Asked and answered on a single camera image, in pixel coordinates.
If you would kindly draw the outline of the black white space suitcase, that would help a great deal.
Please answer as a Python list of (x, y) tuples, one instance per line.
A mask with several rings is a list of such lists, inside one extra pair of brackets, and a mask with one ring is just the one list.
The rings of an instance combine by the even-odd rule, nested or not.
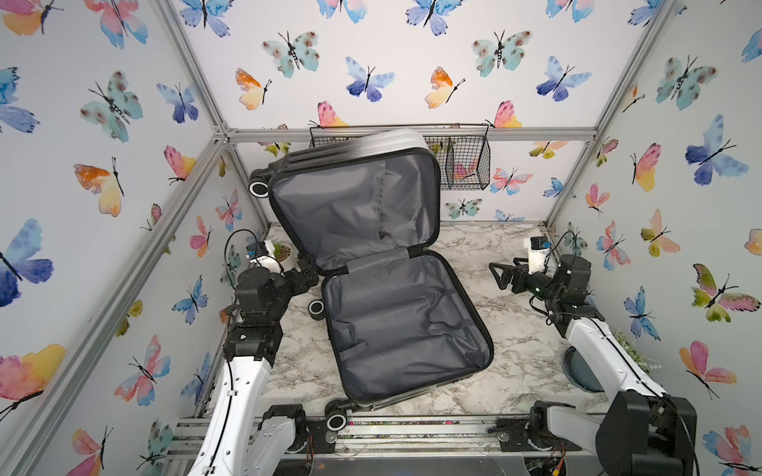
[(433, 250), (441, 169), (412, 129), (293, 152), (254, 171), (321, 303), (344, 395), (325, 407), (333, 432), (372, 411), (489, 367), (494, 345), (464, 286)]

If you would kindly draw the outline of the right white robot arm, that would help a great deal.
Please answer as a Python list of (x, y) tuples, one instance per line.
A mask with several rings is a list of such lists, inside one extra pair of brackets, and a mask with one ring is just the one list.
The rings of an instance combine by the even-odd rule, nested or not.
[(547, 448), (569, 442), (595, 455), (606, 475), (698, 475), (698, 416), (684, 398), (651, 379), (615, 339), (587, 300), (591, 263), (564, 255), (555, 272), (531, 271), (526, 259), (489, 266), (499, 289), (527, 293), (591, 370), (609, 400), (604, 416), (566, 404), (538, 401), (530, 410), (528, 440)]

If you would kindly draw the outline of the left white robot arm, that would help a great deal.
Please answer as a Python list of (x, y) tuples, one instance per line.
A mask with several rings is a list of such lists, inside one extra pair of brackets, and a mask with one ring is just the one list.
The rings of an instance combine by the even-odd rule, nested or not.
[(286, 454), (308, 446), (300, 404), (274, 405), (258, 414), (259, 399), (283, 339), (281, 318), (291, 299), (319, 283), (312, 256), (282, 274), (253, 266), (234, 291), (238, 312), (222, 348), (220, 391), (192, 475), (273, 475)]

